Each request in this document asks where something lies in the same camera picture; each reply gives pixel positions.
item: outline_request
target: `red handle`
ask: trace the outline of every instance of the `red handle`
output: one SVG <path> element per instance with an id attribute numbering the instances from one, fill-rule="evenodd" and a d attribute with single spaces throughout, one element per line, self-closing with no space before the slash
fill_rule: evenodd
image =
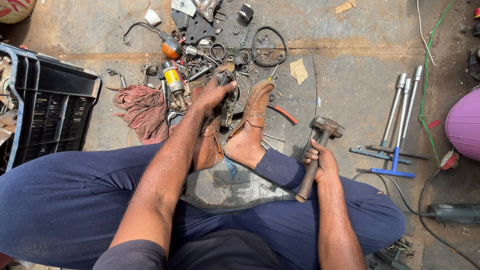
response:
<path id="1" fill-rule="evenodd" d="M 279 106 L 275 106 L 275 110 L 283 113 L 285 116 L 287 116 L 288 118 L 290 118 L 290 120 L 292 120 L 292 122 L 294 124 L 298 124 L 299 122 L 297 121 L 297 119 L 293 118 L 293 116 L 291 116 L 287 111 L 285 111 L 284 109 L 280 108 Z"/>

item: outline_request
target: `dirty ground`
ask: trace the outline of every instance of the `dirty ground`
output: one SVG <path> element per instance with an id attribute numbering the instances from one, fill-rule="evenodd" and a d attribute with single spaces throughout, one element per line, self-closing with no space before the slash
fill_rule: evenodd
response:
<path id="1" fill-rule="evenodd" d="M 292 125 L 281 114 L 267 109 L 265 133 L 286 140 L 282 143 L 267 139 L 280 152 L 300 159 L 312 132 L 314 116 L 335 119 L 345 127 L 340 139 L 330 141 L 328 148 L 335 154 L 340 174 L 353 178 L 369 168 L 390 168 L 383 160 L 361 156 L 348 151 L 350 147 L 378 144 L 384 132 L 388 112 L 394 96 L 397 75 L 413 74 L 414 68 L 424 63 L 425 49 L 419 37 L 417 7 L 412 0 L 357 0 L 356 7 L 335 14 L 335 7 L 343 0 L 324 1 L 257 1 L 248 0 L 255 10 L 251 30 L 262 25 L 277 28 L 288 40 L 290 55 L 276 74 L 280 76 L 275 92 L 281 107 L 299 123 Z M 423 34 L 433 29 L 450 1 L 422 0 Z M 141 27 L 134 28 L 128 38 L 131 46 L 121 42 L 129 25 L 143 21 L 146 1 L 58 1 L 38 2 L 32 15 L 16 25 L 1 25 L 1 34 L 13 45 L 51 55 L 63 61 L 96 72 L 103 86 L 118 86 L 116 76 L 106 68 L 119 70 L 127 84 L 141 79 L 140 65 L 146 61 L 162 63 L 157 35 Z M 222 26 L 217 40 L 234 47 L 247 30 L 237 20 L 239 0 L 223 1 L 221 10 L 225 21 L 214 20 L 214 27 Z M 444 120 L 450 108 L 477 83 L 465 72 L 468 52 L 478 44 L 470 28 L 475 24 L 473 9 L 480 1 L 454 1 L 446 14 L 432 45 L 436 66 L 430 64 L 429 88 L 426 93 L 425 117 L 430 123 L 441 124 L 431 130 L 439 155 L 451 149 L 444 132 Z M 170 1 L 152 1 L 148 7 L 162 19 L 158 27 L 169 32 L 175 25 L 171 19 Z M 246 44 L 249 47 L 253 33 Z M 278 40 L 267 37 L 264 48 L 280 48 Z M 266 50 L 280 54 L 282 50 Z M 290 75 L 289 64 L 303 58 L 308 78 L 300 85 Z M 259 69 L 251 76 L 253 81 L 267 78 L 272 69 Z M 152 77 L 157 86 L 159 81 Z M 84 144 L 85 151 L 108 150 L 140 145 L 135 132 L 112 113 L 123 112 L 112 104 L 114 91 L 102 87 L 94 106 Z M 417 91 L 415 109 L 408 127 L 406 149 L 433 156 L 426 132 L 416 120 L 420 108 L 421 91 Z M 317 97 L 322 100 L 316 106 Z M 224 143 L 228 130 L 221 131 Z M 394 139 L 389 138 L 388 145 Z M 196 205 L 249 207 L 278 199 L 292 199 L 293 195 L 273 185 L 240 164 L 234 163 L 237 174 L 232 177 L 225 159 L 214 168 L 189 176 L 185 200 Z M 435 159 L 413 159 L 411 165 L 400 165 L 399 170 L 415 172 L 414 179 L 395 178 L 408 203 L 417 208 L 421 188 L 435 170 Z M 455 170 L 440 173 L 428 188 L 423 205 L 429 203 L 478 202 L 480 182 L 478 162 L 462 157 Z M 403 205 L 395 187 L 374 175 L 364 175 L 360 181 L 371 184 L 389 194 L 407 218 L 407 239 L 414 244 L 416 254 L 402 261 L 415 270 L 470 270 L 474 267 L 460 255 L 433 238 L 420 224 L 419 218 Z M 440 237 L 457 246 L 476 261 L 480 261 L 480 224 L 427 224 Z M 471 235 L 462 234 L 468 228 Z M 369 269 L 391 269 L 377 256 L 366 257 Z"/>

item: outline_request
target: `plastic crate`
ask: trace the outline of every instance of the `plastic crate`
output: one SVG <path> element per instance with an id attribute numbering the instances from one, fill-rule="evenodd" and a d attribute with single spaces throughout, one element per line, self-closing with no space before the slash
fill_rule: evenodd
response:
<path id="1" fill-rule="evenodd" d="M 80 150 L 100 88 L 97 74 L 31 50 L 0 43 L 12 59 L 10 89 L 18 120 L 7 171 L 55 152 Z"/>

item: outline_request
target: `green wire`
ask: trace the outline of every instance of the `green wire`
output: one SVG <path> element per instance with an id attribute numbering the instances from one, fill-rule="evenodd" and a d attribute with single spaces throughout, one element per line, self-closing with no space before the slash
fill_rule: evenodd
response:
<path id="1" fill-rule="evenodd" d="M 432 33 L 430 34 L 430 41 L 428 42 L 428 49 L 430 49 L 430 47 L 432 46 L 432 40 L 433 40 L 433 35 L 435 35 L 435 30 L 437 29 L 437 27 L 442 22 L 445 14 L 450 9 L 450 6 L 452 5 L 452 3 L 453 3 L 453 0 L 450 2 L 450 4 L 445 9 L 444 14 L 438 20 L 437 25 L 435 25 L 435 27 L 433 28 Z M 435 153 L 435 158 L 437 158 L 437 164 L 438 164 L 438 166 L 440 166 L 440 160 L 438 159 L 437 150 L 435 149 L 435 144 L 433 143 L 432 134 L 430 133 L 430 130 L 428 129 L 427 124 L 425 123 L 425 116 L 423 115 L 423 102 L 425 100 L 425 93 L 427 92 L 427 86 L 428 86 L 428 51 L 425 53 L 425 86 L 423 88 L 423 93 L 422 93 L 422 96 L 421 96 L 420 114 L 418 116 L 418 119 L 419 119 L 419 122 L 421 122 L 423 124 L 423 127 L 427 131 L 428 137 L 430 137 L 430 143 L 432 144 L 433 152 Z"/>

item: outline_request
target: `man's hand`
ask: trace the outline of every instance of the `man's hand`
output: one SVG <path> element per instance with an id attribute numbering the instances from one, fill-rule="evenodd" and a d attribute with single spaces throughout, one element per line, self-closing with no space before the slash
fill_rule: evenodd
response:
<path id="1" fill-rule="evenodd" d="M 228 92 L 237 87 L 237 81 L 231 81 L 226 86 L 218 86 L 218 82 L 218 76 L 212 76 L 195 102 L 195 106 L 201 106 L 205 110 L 205 117 L 208 117 L 212 110 L 222 102 Z"/>
<path id="2" fill-rule="evenodd" d="M 312 147 L 305 153 L 305 159 L 303 165 L 308 168 L 308 164 L 312 160 L 318 160 L 318 170 L 315 175 L 315 181 L 317 184 L 320 181 L 331 179 L 332 177 L 338 177 L 338 165 L 336 158 L 333 156 L 332 151 L 326 149 L 321 144 L 312 139 Z"/>

